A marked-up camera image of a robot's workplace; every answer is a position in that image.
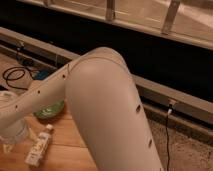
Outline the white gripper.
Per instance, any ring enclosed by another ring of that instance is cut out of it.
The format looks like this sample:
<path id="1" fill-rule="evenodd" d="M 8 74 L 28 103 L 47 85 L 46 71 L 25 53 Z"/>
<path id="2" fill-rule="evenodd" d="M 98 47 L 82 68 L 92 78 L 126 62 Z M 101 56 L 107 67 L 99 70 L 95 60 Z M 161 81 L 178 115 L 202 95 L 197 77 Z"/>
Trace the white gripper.
<path id="1" fill-rule="evenodd" d="M 4 143 L 3 152 L 5 154 L 10 153 L 13 148 L 11 144 L 20 143 L 28 135 L 31 140 L 37 140 L 38 138 L 31 128 L 28 130 L 28 125 L 25 119 L 20 119 L 9 127 L 0 130 L 0 140 Z"/>

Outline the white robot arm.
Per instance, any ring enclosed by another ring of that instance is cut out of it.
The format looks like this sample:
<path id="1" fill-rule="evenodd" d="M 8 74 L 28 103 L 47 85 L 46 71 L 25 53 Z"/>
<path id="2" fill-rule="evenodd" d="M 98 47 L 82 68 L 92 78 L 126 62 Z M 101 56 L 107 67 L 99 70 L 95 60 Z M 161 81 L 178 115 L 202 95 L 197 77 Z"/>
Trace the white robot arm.
<path id="1" fill-rule="evenodd" d="M 0 135 L 26 115 L 65 100 L 99 171 L 164 171 L 123 57 L 99 47 L 0 106 Z"/>

